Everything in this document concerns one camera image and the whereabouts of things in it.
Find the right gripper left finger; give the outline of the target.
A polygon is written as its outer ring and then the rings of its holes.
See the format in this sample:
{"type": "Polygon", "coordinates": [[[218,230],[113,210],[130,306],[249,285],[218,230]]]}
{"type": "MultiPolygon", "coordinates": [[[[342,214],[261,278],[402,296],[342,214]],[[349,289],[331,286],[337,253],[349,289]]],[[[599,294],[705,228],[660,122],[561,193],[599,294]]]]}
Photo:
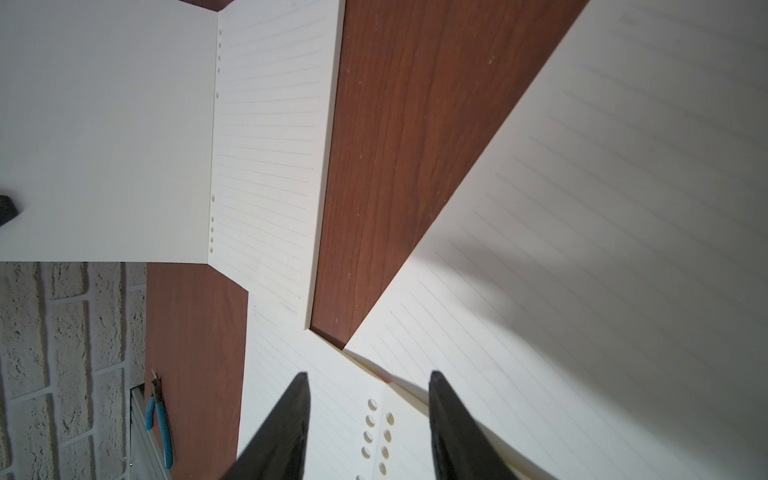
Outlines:
{"type": "Polygon", "coordinates": [[[222,479],[302,479],[310,411],[308,374],[300,372],[222,479]]]}

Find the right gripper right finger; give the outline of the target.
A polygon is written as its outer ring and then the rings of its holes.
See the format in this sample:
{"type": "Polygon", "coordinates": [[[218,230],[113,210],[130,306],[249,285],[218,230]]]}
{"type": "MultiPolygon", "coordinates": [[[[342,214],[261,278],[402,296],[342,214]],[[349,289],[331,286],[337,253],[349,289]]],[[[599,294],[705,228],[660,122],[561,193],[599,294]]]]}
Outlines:
{"type": "Polygon", "coordinates": [[[428,398],[437,479],[519,479],[494,450],[446,377],[437,370],[430,375],[428,398]]]}

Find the yellow cover notebook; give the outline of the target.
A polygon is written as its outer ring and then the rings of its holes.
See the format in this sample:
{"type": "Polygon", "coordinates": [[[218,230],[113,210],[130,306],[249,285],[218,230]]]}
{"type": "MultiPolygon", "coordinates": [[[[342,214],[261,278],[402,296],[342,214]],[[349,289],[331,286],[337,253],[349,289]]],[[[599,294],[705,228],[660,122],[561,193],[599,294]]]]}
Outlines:
{"type": "Polygon", "coordinates": [[[440,372],[481,433],[484,478],[502,462],[504,474],[544,479],[543,455],[523,424],[511,418],[512,395],[493,362],[456,315],[432,301],[393,304],[385,294],[372,318],[340,349],[306,323],[308,301],[248,290],[238,456],[258,452],[280,401],[284,424],[303,444],[305,479],[438,479],[459,468],[436,464],[437,446],[459,418],[437,416],[440,372]]]}

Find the purple cover notebook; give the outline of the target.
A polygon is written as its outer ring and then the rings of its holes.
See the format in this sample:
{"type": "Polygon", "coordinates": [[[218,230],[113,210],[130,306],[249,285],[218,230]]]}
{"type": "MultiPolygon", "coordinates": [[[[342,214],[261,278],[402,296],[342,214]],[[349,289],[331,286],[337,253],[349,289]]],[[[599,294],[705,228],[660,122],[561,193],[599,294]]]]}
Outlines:
{"type": "Polygon", "coordinates": [[[344,5],[5,1],[5,261],[207,264],[306,327],[344,5]]]}

